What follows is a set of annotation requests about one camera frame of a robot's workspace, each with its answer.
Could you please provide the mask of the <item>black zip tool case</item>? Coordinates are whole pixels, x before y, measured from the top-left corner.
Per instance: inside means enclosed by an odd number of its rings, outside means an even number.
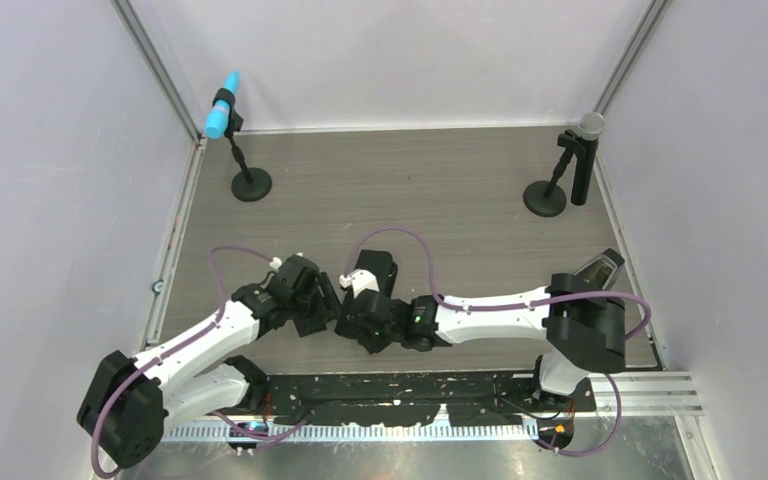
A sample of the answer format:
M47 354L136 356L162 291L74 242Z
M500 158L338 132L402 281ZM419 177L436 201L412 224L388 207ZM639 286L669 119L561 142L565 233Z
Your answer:
M376 278L379 290L387 295L393 294L399 267L393 255L388 251L363 249L360 251L355 270L366 270Z

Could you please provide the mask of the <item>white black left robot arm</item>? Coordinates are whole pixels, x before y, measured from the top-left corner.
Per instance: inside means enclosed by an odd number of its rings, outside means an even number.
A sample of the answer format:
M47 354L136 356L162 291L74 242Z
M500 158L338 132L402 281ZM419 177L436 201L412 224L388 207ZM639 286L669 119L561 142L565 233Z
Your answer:
M301 254L270 259L261 282L219 291L218 309L173 339L100 361L76 418L91 438L98 477L136 466L165 434L198 417L262 411L268 376L237 349L288 322L301 337L319 333L341 307L327 273Z

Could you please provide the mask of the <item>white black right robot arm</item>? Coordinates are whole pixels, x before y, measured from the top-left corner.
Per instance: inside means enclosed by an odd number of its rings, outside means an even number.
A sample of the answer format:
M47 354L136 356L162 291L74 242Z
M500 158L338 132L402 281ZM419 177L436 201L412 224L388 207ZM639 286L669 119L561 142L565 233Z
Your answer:
M545 287L480 298L432 295L409 302L392 298L377 277L356 269L339 278L345 292L338 333L370 353L392 344L428 352L484 339L537 339L551 350L535 363L531 397L556 410L591 373L626 368L625 303L613 279L559 273Z

